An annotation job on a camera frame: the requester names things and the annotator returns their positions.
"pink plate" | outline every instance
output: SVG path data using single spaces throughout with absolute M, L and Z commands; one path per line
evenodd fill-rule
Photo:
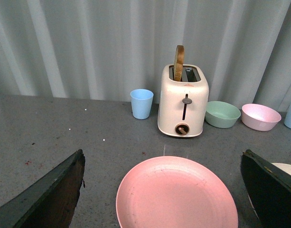
M 145 160 L 123 178 L 116 198 L 122 228 L 237 228 L 234 200 L 206 167 L 185 158 Z

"pink bowl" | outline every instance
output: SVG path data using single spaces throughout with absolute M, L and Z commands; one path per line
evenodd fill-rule
M 242 106 L 242 122 L 257 131 L 269 131 L 271 130 L 282 117 L 280 114 L 261 104 L 245 104 Z

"toaster slot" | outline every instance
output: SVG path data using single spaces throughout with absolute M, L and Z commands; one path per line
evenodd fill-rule
M 201 80 L 196 68 L 184 67 L 183 71 L 187 75 L 188 82 L 199 82 Z
M 169 68 L 169 78 L 174 80 L 174 66 Z M 199 82 L 200 75 L 196 68 L 183 66 L 181 82 Z

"plastic bowl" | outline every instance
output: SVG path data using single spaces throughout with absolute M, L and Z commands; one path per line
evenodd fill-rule
M 207 103 L 205 120 L 218 128 L 232 127 L 241 113 L 238 108 L 222 101 L 210 101 Z
M 242 106 L 242 122 L 257 131 L 271 130 L 282 117 L 280 114 L 261 104 L 245 104 Z

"toaster dial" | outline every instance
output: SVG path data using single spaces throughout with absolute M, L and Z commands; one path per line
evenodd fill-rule
M 175 132 L 181 136 L 186 135 L 189 132 L 189 127 L 185 123 L 180 123 L 175 127 Z

